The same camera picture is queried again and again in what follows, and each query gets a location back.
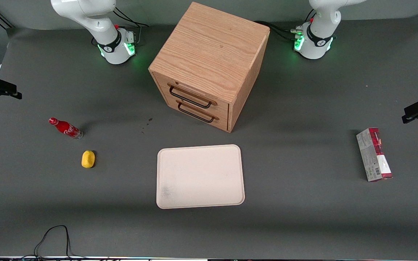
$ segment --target red and white box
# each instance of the red and white box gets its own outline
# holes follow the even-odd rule
[[[382,140],[378,135],[378,128],[368,128],[356,137],[367,180],[374,182],[392,178],[393,174],[391,174],[390,166],[382,152]]]

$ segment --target white tray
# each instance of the white tray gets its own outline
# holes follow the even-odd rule
[[[163,149],[157,154],[159,208],[239,205],[244,201],[241,151],[236,145]]]

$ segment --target wooden cabinet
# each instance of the wooden cabinet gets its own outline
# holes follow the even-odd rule
[[[261,69],[269,32],[193,2],[149,72],[169,107],[231,132]]]

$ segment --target drawer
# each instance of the drawer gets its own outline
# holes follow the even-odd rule
[[[202,94],[196,94],[194,91],[190,91],[184,84],[161,74],[155,73],[155,77],[161,93],[165,96],[167,102],[177,99],[186,104],[191,104],[192,107],[199,109],[199,111],[227,119],[229,112],[229,105],[227,103],[216,99],[209,99]]]
[[[204,111],[198,107],[193,106],[192,104],[186,103],[179,99],[172,99],[168,101],[169,101],[168,105],[172,109],[176,109],[177,111],[187,114],[188,116],[192,118],[198,119],[218,129],[222,129],[223,131],[227,131],[227,128],[228,128],[227,116],[219,117],[216,115],[209,114],[207,111]]]

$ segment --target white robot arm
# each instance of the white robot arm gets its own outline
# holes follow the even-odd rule
[[[296,33],[295,51],[308,59],[319,59],[330,49],[333,33],[341,22],[340,7],[367,0],[309,0],[316,11],[313,22],[305,22],[292,30]]]
[[[114,11],[116,0],[51,0],[51,5],[60,16],[83,25],[98,42],[101,55],[109,63],[121,64],[135,54],[133,32],[115,28],[105,16]]]

